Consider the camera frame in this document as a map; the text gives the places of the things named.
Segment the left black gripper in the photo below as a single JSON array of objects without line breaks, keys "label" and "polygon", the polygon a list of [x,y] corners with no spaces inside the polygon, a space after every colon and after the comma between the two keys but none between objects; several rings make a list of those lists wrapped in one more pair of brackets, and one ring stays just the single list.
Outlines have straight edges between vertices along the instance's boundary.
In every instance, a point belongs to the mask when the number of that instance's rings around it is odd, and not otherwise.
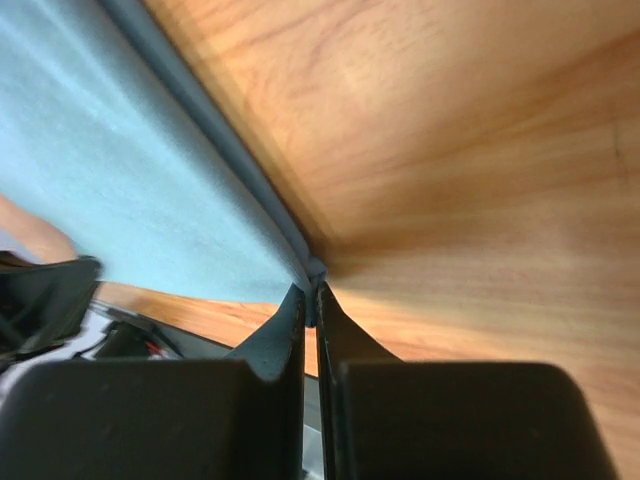
[{"label": "left black gripper", "polygon": [[77,337],[101,271],[90,256],[36,264],[3,251],[1,356],[34,358]]}]

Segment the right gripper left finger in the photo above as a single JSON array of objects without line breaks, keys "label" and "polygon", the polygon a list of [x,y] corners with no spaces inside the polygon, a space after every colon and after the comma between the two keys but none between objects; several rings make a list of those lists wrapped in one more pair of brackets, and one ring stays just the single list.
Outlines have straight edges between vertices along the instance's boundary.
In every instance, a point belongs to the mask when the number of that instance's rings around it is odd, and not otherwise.
[{"label": "right gripper left finger", "polygon": [[5,479],[297,479],[305,296],[226,356],[40,363],[1,409]]}]

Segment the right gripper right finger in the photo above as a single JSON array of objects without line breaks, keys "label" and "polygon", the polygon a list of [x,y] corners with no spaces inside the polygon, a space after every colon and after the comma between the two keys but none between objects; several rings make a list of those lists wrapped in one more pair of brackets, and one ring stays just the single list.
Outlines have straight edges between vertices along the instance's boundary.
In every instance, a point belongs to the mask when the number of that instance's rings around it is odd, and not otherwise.
[{"label": "right gripper right finger", "polygon": [[329,479],[614,479],[574,380],[548,363],[399,359],[327,285],[316,300]]}]

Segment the grey-blue t shirt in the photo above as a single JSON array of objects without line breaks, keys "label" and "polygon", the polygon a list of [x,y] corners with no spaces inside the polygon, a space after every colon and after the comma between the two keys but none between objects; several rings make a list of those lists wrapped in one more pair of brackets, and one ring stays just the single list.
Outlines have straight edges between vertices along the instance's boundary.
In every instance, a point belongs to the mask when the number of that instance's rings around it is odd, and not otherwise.
[{"label": "grey-blue t shirt", "polygon": [[1,192],[108,282],[278,304],[326,272],[139,1],[2,3]]}]

